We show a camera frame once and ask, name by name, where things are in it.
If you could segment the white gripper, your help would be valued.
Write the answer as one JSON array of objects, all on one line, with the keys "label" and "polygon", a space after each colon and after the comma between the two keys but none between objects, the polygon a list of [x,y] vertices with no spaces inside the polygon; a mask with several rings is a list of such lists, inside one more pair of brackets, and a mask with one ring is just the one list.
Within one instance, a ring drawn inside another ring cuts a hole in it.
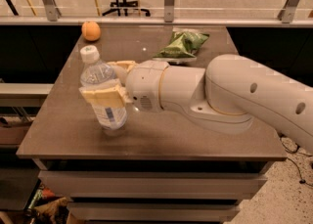
[{"label": "white gripper", "polygon": [[108,62],[108,65],[126,89],[120,85],[101,89],[81,87],[79,92],[86,102],[117,109],[133,102],[141,112],[162,111],[160,84],[169,63],[144,61],[137,65],[135,61],[117,61]]}]

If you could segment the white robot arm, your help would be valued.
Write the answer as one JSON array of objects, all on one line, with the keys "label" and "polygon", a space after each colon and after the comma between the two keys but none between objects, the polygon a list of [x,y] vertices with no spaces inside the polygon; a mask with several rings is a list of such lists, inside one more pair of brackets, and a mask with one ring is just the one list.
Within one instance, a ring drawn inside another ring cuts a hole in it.
[{"label": "white robot arm", "polygon": [[313,153],[313,89],[251,59],[221,55],[206,68],[167,62],[110,63],[117,77],[82,87],[94,106],[178,112],[213,131],[237,134],[258,118]]}]

